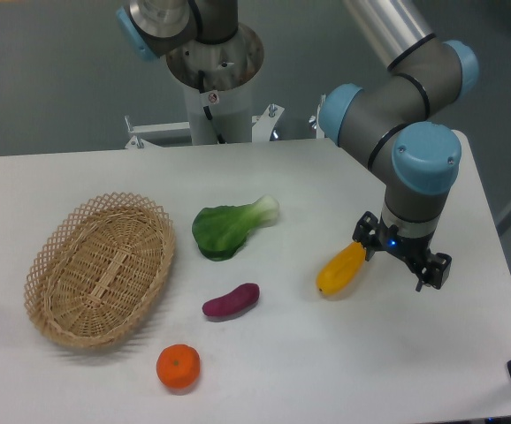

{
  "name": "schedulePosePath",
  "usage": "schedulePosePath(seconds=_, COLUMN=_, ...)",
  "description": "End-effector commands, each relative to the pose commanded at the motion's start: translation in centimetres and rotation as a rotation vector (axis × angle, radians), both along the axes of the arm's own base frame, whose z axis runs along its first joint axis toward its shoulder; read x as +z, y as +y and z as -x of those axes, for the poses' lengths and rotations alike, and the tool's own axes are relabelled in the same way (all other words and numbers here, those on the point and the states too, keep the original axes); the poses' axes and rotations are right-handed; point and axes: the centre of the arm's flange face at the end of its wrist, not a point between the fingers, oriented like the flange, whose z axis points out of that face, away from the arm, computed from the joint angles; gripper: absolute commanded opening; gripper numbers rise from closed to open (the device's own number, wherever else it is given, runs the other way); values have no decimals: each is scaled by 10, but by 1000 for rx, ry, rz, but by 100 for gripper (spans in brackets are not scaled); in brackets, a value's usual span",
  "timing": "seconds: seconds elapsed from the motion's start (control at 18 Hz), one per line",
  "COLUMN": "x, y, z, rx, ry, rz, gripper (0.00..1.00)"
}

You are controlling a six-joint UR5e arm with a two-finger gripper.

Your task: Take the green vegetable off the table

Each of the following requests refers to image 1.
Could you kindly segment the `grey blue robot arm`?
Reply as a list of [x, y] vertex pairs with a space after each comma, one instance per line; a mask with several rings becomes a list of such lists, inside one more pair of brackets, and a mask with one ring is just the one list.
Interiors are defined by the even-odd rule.
[[[431, 116], [477, 83], [478, 61], [465, 44], [440, 41], [409, 1], [346, 7], [391, 75], [372, 91], [335, 88], [318, 113], [324, 135], [385, 184], [381, 214], [365, 213], [353, 238], [367, 257], [386, 252], [420, 286], [438, 289], [452, 260], [430, 243], [458, 176], [461, 143]], [[165, 58], [184, 89], [194, 144], [254, 140], [249, 86], [263, 45], [239, 22], [236, 2], [129, 1], [117, 20], [142, 59]]]

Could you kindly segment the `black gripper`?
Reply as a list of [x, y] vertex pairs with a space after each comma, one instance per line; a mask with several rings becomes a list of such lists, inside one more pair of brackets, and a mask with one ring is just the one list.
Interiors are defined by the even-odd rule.
[[440, 290], [447, 280], [452, 257], [443, 253], [430, 253], [432, 221], [407, 222], [400, 219], [379, 220], [366, 211], [356, 223], [352, 236], [365, 250], [365, 261], [370, 261], [376, 252], [386, 252], [407, 265], [416, 273], [416, 291], [424, 286]]

